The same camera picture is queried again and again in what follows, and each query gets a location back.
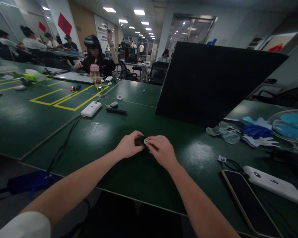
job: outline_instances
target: hand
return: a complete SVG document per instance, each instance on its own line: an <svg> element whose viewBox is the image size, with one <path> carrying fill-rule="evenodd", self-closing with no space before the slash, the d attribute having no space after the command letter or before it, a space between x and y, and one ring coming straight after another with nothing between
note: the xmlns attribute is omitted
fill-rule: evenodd
<svg viewBox="0 0 298 238"><path fill-rule="evenodd" d="M115 149L120 158L129 158L145 148L144 145L135 146L135 139L139 136L143 136L143 134L139 131L134 131L130 135L123 137Z"/></svg>
<svg viewBox="0 0 298 238"><path fill-rule="evenodd" d="M165 136L148 137L148 139L146 146L152 152L158 163L168 172L179 165L174 154L173 146Z"/></svg>
<svg viewBox="0 0 298 238"><path fill-rule="evenodd" d="M82 65L82 62L81 61L78 61L75 65L74 65L74 70L79 70L80 68L82 68L83 65Z"/></svg>

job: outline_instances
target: floor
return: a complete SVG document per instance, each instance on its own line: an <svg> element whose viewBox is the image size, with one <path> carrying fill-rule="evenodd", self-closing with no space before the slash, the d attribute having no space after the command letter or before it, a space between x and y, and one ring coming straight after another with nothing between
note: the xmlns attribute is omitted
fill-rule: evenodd
<svg viewBox="0 0 298 238"><path fill-rule="evenodd" d="M5 188L10 178L35 172L37 169L19 164L16 160L0 156L0 189ZM34 193L33 198L38 197L42 191ZM94 189L87 197L90 204L94 205L97 202L98 196L101 191ZM25 206L30 203L29 193L21 193L6 199L0 200L0 229L14 218ZM70 231L76 224L82 222L87 214L87 205L81 202L69 214L67 214L54 228L52 238L59 238ZM182 217L183 237L191 238L196 237L192 226L187 217Z"/></svg>

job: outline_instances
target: red decoration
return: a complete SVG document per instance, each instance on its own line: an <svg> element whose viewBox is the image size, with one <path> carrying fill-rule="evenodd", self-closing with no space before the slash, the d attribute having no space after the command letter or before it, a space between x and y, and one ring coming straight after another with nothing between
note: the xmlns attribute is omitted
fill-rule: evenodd
<svg viewBox="0 0 298 238"><path fill-rule="evenodd" d="M46 32L46 27L43 25L41 22L39 22L39 28L43 31Z"/></svg>
<svg viewBox="0 0 298 238"><path fill-rule="evenodd" d="M65 33L65 35L70 35L72 30L72 25L65 19L65 17L60 13L59 21L57 25Z"/></svg>

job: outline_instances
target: smartphone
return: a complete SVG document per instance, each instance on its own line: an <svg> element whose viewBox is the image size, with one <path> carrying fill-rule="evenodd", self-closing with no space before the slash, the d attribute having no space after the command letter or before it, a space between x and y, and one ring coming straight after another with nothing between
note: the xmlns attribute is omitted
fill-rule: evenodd
<svg viewBox="0 0 298 238"><path fill-rule="evenodd" d="M260 236L283 238L243 175L229 170L222 174L249 228Z"/></svg>

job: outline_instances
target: plastic bottle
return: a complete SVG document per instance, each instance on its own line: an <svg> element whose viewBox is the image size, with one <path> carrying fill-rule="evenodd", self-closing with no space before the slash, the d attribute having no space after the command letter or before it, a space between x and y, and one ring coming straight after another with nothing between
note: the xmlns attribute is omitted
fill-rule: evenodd
<svg viewBox="0 0 298 238"><path fill-rule="evenodd" d="M92 78L93 82L95 83L96 88L102 88L102 79L100 77L99 67L97 64L90 65L90 77Z"/></svg>

